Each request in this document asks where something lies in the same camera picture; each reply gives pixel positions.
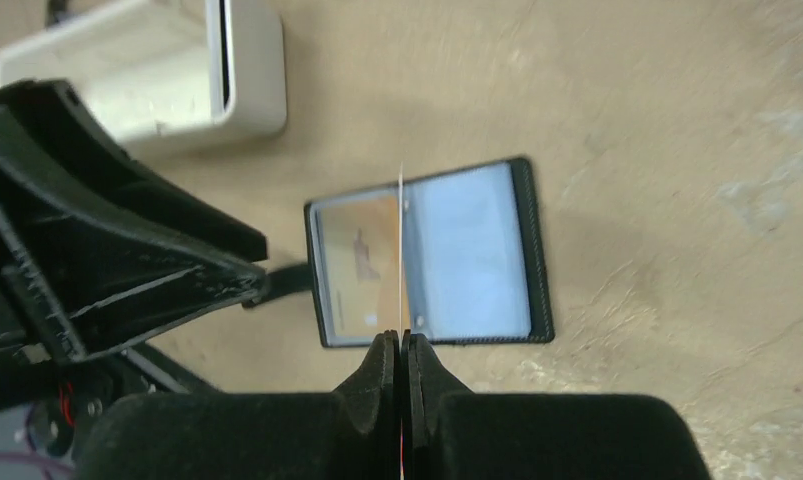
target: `screw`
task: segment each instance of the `screw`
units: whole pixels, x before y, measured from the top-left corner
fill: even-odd
[[[97,417],[104,411],[104,405],[97,398],[86,405],[86,412],[90,417]]]

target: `concrete floor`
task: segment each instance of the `concrete floor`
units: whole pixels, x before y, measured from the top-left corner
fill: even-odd
[[[43,21],[0,0],[0,45]],[[535,161],[558,338],[440,348],[477,391],[642,392],[717,479],[803,478],[803,0],[275,0],[280,138],[153,167],[305,258],[312,197]],[[308,295],[154,343],[231,391],[329,389]]]

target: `white device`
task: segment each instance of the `white device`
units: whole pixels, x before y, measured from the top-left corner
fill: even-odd
[[[66,78],[146,158],[286,123],[283,28],[262,0],[121,0],[0,50],[0,87]]]

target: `black 3d-printed bracket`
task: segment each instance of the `black 3d-printed bracket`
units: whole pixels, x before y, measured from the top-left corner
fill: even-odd
[[[55,361],[309,289],[298,268],[275,286],[266,258],[262,233],[129,158],[68,83],[0,89],[0,306]]]

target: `card holder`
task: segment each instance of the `card holder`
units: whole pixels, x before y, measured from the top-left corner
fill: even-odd
[[[305,206],[325,347],[406,328],[435,344],[553,340],[529,160],[407,180],[401,195],[390,184]]]

